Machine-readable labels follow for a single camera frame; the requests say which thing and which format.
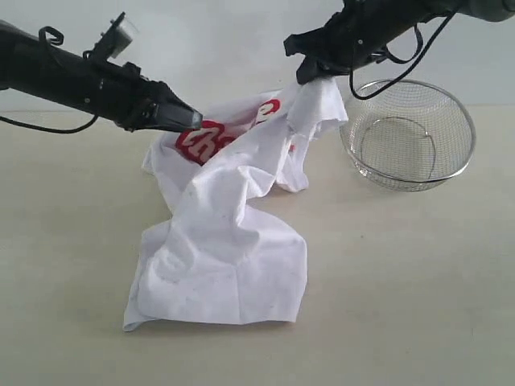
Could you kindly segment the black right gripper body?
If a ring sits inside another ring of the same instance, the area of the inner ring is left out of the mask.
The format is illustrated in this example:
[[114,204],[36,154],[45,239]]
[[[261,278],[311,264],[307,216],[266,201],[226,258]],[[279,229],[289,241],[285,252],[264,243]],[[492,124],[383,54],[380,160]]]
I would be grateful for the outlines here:
[[334,75],[347,75],[370,64],[385,61],[384,11],[341,11],[322,27],[288,36],[287,56],[303,55],[326,64]]

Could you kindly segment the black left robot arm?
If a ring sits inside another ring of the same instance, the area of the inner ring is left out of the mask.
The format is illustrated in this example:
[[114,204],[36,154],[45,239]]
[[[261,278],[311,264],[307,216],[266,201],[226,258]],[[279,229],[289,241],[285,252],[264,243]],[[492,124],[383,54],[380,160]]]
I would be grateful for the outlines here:
[[121,13],[92,49],[75,55],[61,49],[64,36],[54,27],[31,35],[2,21],[1,88],[104,118],[130,132],[199,129],[202,114],[166,83],[147,79],[131,62],[112,63],[132,43],[131,27]]

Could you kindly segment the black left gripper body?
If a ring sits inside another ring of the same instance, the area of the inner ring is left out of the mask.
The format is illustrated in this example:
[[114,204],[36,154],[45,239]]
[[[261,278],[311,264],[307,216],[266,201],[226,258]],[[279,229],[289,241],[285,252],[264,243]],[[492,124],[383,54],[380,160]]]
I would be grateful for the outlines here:
[[87,127],[103,117],[130,132],[162,128],[157,109],[169,98],[166,83],[146,78],[141,68],[131,62],[122,66],[110,62],[87,65],[96,81],[89,102],[93,117]]

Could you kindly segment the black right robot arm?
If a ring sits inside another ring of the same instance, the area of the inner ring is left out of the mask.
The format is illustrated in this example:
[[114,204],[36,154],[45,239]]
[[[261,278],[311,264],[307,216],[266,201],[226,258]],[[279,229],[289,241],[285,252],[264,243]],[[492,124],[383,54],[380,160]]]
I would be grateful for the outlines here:
[[[299,84],[329,76],[349,76],[359,68],[390,60],[406,64],[426,48],[418,29],[420,23],[456,14],[487,22],[503,22],[514,16],[513,1],[344,1],[342,10],[317,29],[288,36],[285,54],[301,54],[304,60],[296,72]],[[387,45],[413,29],[417,48],[402,60]]]

